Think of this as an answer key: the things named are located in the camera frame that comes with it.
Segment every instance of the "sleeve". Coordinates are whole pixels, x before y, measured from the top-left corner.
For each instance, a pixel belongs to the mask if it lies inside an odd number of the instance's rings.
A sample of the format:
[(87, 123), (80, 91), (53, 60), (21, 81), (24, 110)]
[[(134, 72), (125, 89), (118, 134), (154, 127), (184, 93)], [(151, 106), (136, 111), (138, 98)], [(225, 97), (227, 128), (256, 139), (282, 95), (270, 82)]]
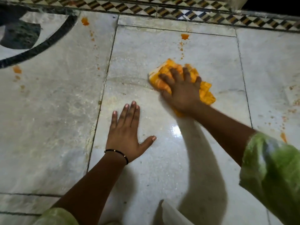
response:
[(300, 224), (300, 151), (263, 133), (249, 141), (240, 186), (284, 225)]
[(67, 210), (63, 208), (50, 208), (33, 225), (79, 225), (79, 223)]

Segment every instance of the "person's left hand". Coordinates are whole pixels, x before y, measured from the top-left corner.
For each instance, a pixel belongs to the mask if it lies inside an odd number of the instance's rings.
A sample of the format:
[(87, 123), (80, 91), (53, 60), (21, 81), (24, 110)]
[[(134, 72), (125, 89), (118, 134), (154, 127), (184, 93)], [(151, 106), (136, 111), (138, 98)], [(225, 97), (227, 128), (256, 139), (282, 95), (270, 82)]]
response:
[(150, 136), (143, 143), (139, 144), (137, 139), (139, 120), (140, 107), (135, 101), (132, 102), (130, 108), (128, 104), (124, 106), (119, 120), (117, 112), (114, 111), (106, 149), (118, 150), (124, 153), (129, 162), (141, 156), (156, 140), (156, 136)]

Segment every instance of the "marble floor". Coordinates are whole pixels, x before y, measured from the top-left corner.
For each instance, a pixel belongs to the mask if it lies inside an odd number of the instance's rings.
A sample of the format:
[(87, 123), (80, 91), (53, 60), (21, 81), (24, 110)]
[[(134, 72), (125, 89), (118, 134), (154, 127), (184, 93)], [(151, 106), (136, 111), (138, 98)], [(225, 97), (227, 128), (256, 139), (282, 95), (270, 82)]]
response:
[[(33, 48), (66, 24), (50, 15), (23, 17), (48, 28)], [(132, 100), (139, 139), (157, 140), (126, 166), (99, 224), (162, 224), (163, 199), (195, 225), (281, 224), (238, 185), (238, 164), (212, 136), (173, 115), (147, 74), (168, 58), (190, 63), (212, 83), (213, 107), (300, 148), (299, 34), (84, 11), (73, 22), (30, 58), (0, 46), (1, 225), (31, 224), (90, 170), (111, 113)]]

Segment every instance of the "finger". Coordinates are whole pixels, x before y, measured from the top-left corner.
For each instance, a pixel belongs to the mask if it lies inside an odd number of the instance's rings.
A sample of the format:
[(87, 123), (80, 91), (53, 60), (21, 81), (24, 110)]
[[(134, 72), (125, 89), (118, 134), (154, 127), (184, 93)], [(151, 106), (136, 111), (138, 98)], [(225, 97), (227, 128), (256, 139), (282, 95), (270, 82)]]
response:
[(174, 78), (175, 82), (183, 81), (182, 76), (178, 73), (178, 71), (174, 68), (170, 69), (172, 77)]
[(125, 122), (124, 122), (125, 126), (129, 127), (131, 125), (136, 105), (137, 105), (137, 103), (135, 101), (132, 101), (130, 109), (128, 110), (128, 112), (126, 114), (126, 118), (125, 118)]
[(183, 76), (185, 78), (185, 81), (187, 81), (187, 82), (191, 81), (190, 72), (188, 71), (188, 68), (186, 68), (186, 67), (183, 68)]
[(172, 104), (172, 95), (169, 94), (166, 90), (161, 91), (161, 96), (165, 99), (168, 104)]
[(125, 117), (126, 117), (126, 114), (127, 114), (127, 111), (128, 111), (128, 108), (129, 108), (129, 104), (125, 104), (121, 114), (120, 114), (120, 117), (119, 117), (119, 120), (118, 120), (118, 123), (117, 123), (117, 127), (121, 127), (124, 125), (124, 121), (125, 121)]
[(175, 83), (174, 79), (169, 78), (166, 74), (159, 74), (159, 78), (162, 79), (172, 89)]
[(131, 123), (131, 127), (134, 129), (135, 132), (137, 132), (137, 128), (139, 127), (139, 121), (140, 121), (140, 106), (136, 105), (132, 123)]
[(156, 136), (150, 136), (140, 144), (140, 154), (142, 155), (156, 140)]
[(195, 81), (195, 85), (196, 85), (198, 88), (200, 88), (201, 82), (202, 82), (201, 77), (200, 77), (200, 76), (197, 76), (196, 81)]
[(112, 113), (112, 122), (110, 125), (110, 129), (114, 129), (117, 127), (117, 120), (118, 120), (118, 113), (116, 111), (114, 111)]

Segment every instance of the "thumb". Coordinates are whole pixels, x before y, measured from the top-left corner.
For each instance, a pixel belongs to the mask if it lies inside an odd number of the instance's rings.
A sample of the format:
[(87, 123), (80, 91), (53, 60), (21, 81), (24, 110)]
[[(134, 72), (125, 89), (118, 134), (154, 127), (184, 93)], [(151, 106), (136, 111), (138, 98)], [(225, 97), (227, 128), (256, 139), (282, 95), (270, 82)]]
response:
[(143, 154), (156, 140), (156, 136), (150, 136), (143, 143), (140, 144), (140, 151)]
[(161, 91), (161, 96), (165, 99), (165, 101), (172, 105), (172, 95), (168, 93), (166, 90)]

